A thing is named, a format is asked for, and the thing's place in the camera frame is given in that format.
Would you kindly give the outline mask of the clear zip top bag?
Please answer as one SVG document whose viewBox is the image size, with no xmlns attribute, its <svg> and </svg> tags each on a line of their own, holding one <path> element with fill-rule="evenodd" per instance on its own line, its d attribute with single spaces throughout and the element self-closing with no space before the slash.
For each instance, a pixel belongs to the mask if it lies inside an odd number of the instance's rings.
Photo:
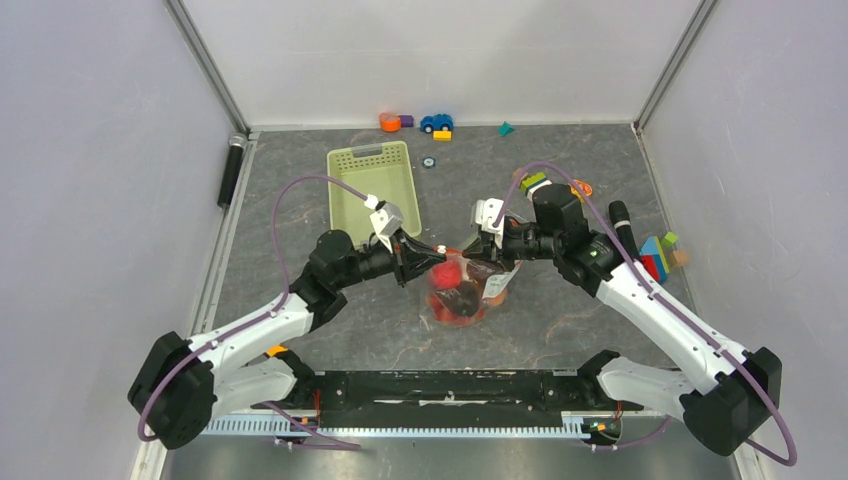
<svg viewBox="0 0 848 480">
<path fill-rule="evenodd" d="M 435 250 L 446 259 L 424 276 L 420 317 L 441 325 L 473 325 L 499 308 L 522 266 L 522 261 L 516 261 L 513 267 L 504 269 L 497 263 L 467 259 L 461 251 L 444 245 Z"/>
</svg>

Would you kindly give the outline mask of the orange peach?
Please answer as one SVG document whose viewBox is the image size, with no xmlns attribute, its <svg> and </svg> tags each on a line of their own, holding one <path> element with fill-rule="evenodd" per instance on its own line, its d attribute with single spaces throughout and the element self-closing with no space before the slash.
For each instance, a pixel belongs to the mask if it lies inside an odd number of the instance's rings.
<svg viewBox="0 0 848 480">
<path fill-rule="evenodd" d="M 504 303 L 504 301 L 506 300 L 507 295 L 508 295 L 508 291 L 506 289 L 502 290 L 499 294 L 497 294 L 496 296 L 489 298 L 487 300 L 488 306 L 490 308 L 495 308 L 495 307 L 502 305 Z"/>
</svg>

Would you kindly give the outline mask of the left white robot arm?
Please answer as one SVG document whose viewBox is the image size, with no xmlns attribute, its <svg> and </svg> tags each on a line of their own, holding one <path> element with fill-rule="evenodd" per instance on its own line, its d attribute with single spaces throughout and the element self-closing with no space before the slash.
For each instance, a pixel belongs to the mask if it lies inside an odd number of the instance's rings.
<svg viewBox="0 0 848 480">
<path fill-rule="evenodd" d="M 288 355 L 256 359 L 327 324 L 346 306 L 345 288 L 384 275 L 404 286 L 446 259 L 444 249 L 402 229 L 388 240 L 356 247 L 346 232 L 329 230 L 299 277 L 269 303 L 205 334 L 160 336 L 127 394 L 139 414 L 139 439 L 174 450 L 233 411 L 279 400 L 306 405 L 314 381 L 305 368 Z"/>
</svg>

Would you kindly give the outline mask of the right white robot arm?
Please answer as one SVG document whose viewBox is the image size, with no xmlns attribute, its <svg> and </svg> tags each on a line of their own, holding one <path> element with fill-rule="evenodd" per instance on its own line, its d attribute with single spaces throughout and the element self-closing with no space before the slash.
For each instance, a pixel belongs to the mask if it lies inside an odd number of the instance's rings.
<svg viewBox="0 0 848 480">
<path fill-rule="evenodd" d="M 546 181 L 529 198 L 530 222 L 507 215 L 500 199 L 477 201 L 471 222 L 478 234 L 464 256 L 508 269 L 521 261 L 551 261 L 564 280 L 623 315 L 676 366 L 649 367 L 604 350 L 578 370 L 580 400 L 591 408 L 615 400 L 656 410 L 683 422 L 721 456 L 751 444 L 779 406 L 779 357 L 731 340 L 665 290 L 637 257 L 622 201 L 610 203 L 608 223 L 595 231 L 584 215 L 587 202 L 571 187 Z"/>
</svg>

